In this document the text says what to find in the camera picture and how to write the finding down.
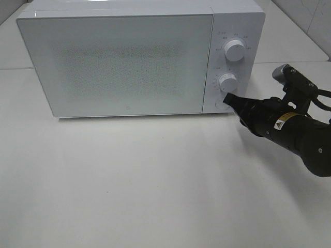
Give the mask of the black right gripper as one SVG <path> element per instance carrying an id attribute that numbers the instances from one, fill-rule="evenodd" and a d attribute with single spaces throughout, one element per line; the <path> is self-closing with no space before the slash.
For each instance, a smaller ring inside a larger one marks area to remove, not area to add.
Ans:
<path id="1" fill-rule="evenodd" d="M 304 103 L 318 96 L 318 88 L 293 67 L 284 67 L 283 91 L 285 103 Z M 310 118 L 289 108 L 279 110 L 270 107 L 276 98 L 257 100 L 227 93 L 223 103 L 230 106 L 239 120 L 252 134 L 272 142 L 296 142 L 309 126 Z"/>

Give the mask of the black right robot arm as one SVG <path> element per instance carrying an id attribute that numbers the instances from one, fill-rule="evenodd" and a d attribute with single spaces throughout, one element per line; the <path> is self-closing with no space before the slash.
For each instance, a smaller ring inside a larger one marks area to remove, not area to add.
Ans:
<path id="1" fill-rule="evenodd" d="M 311 103 L 324 111 L 330 107 L 318 97 L 329 98 L 330 91 L 319 89 L 298 70 L 284 64 L 272 73 L 283 85 L 282 99 L 258 100 L 228 93 L 223 102 L 239 117 L 252 134 L 266 138 L 298 155 L 307 169 L 316 176 L 330 176 L 330 124 L 313 119 Z"/>

